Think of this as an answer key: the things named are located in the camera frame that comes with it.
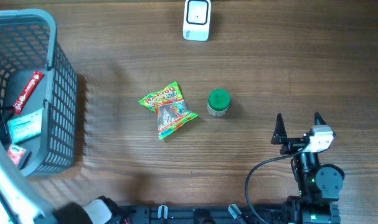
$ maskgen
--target plastic basket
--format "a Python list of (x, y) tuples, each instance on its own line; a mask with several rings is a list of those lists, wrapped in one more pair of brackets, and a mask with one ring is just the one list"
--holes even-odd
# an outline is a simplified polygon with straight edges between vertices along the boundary
[(56, 36), (46, 11), (0, 11), (1, 106), (13, 105), (35, 70), (45, 74), (20, 114), (44, 108), (41, 135), (19, 144), (32, 153), (24, 176), (56, 174), (73, 164), (77, 76)]

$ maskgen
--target teal package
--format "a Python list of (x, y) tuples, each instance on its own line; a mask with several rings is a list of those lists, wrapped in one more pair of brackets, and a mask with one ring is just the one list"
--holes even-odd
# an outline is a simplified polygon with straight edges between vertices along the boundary
[(12, 144), (19, 143), (41, 132), (42, 109), (7, 122)]

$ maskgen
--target candy bag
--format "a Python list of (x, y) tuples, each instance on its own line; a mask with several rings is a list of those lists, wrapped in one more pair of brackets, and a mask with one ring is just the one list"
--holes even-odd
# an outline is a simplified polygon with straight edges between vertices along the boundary
[(197, 117), (197, 114), (187, 109), (176, 82), (163, 90), (150, 93), (138, 102), (157, 114), (159, 139), (165, 138), (184, 123)]

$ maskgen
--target cable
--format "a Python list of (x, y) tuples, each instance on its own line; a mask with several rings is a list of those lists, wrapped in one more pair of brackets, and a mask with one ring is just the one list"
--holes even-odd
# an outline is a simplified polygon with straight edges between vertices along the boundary
[(254, 168), (252, 168), (252, 170), (248, 173), (248, 176), (247, 176), (247, 179), (245, 180), (245, 188), (244, 188), (244, 192), (245, 192), (245, 199), (247, 199), (247, 203), (248, 203), (248, 206), (251, 208), (251, 211), (252, 213), (254, 213), (254, 215), (259, 219), (261, 220), (262, 222), (264, 222), (265, 224), (269, 224), (268, 222), (266, 222), (258, 213), (257, 211), (255, 211), (255, 208), (252, 206), (252, 203), (250, 201), (250, 197), (248, 196), (248, 182), (250, 181), (250, 177), (252, 175), (252, 173), (254, 173), (254, 171), (256, 171), (256, 169), (258, 169), (260, 166), (262, 165), (265, 165), (269, 162), (275, 162), (275, 161), (279, 161), (281, 159), (287, 159), (287, 158), (290, 158), (290, 157), (293, 157), (293, 156), (296, 156), (298, 154), (301, 154), (304, 150), (306, 149), (306, 147), (298, 150), (297, 152), (295, 153), (292, 153), (290, 155), (286, 155), (286, 156), (280, 156), (280, 157), (276, 157), (276, 158), (273, 158), (273, 159), (268, 159), (266, 161), (263, 161), (261, 163), (259, 163), (258, 165), (256, 165)]
[(3, 208), (5, 209), (6, 213), (9, 215), (10, 221), (13, 224), (18, 224), (19, 222), (17, 220), (17, 217), (13, 213), (13, 210), (10, 208), (7, 200), (2, 196), (1, 192), (0, 192), (0, 202), (1, 202), (2, 206), (3, 206)]

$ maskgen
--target green lid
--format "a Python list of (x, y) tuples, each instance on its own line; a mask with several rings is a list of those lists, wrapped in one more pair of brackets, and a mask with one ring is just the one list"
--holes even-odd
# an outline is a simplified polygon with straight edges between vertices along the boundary
[(224, 89), (212, 90), (208, 98), (209, 106), (216, 111), (222, 111), (226, 109), (230, 104), (230, 95), (228, 91)]

